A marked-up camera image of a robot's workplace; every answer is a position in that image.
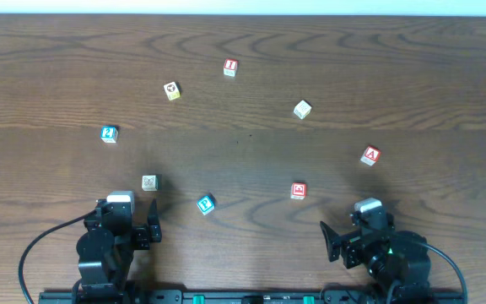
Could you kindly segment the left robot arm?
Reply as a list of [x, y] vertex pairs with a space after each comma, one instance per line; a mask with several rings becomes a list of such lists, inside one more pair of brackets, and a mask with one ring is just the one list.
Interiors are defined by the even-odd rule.
[[148, 208], [147, 222], [132, 223], [132, 203], [100, 199], [93, 214], [86, 216], [87, 232], [76, 245], [79, 282], [71, 291], [72, 303], [141, 303], [144, 295], [129, 281], [137, 250], [149, 250], [162, 240], [157, 202]]

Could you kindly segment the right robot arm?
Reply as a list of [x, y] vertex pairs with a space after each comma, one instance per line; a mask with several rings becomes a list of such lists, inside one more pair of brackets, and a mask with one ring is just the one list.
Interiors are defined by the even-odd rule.
[[394, 216], [378, 207], [355, 211], [351, 220], [358, 227], [339, 235], [320, 223], [331, 262], [343, 260], [346, 269], [363, 265], [373, 285], [358, 296], [358, 303], [431, 303], [429, 287], [431, 262], [425, 241], [411, 231], [395, 231]]

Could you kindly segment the blue number 2 block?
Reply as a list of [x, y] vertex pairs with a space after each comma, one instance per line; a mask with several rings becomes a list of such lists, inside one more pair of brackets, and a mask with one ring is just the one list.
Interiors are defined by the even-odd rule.
[[118, 129], [115, 126], [103, 126], [100, 131], [100, 139], [104, 143], [115, 144], [118, 140]]

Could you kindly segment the red letter I block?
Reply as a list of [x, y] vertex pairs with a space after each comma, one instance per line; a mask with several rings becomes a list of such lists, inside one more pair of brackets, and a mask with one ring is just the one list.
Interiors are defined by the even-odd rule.
[[225, 76], [234, 77], [237, 73], [239, 62], [232, 58], [227, 58], [224, 61], [223, 73]]

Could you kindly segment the red letter A block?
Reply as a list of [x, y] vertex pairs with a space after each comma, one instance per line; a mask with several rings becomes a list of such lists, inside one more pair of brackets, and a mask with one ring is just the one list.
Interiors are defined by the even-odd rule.
[[381, 151], [376, 147], [369, 145], [365, 148], [360, 157], [360, 161], [368, 166], [373, 166], [381, 157]]

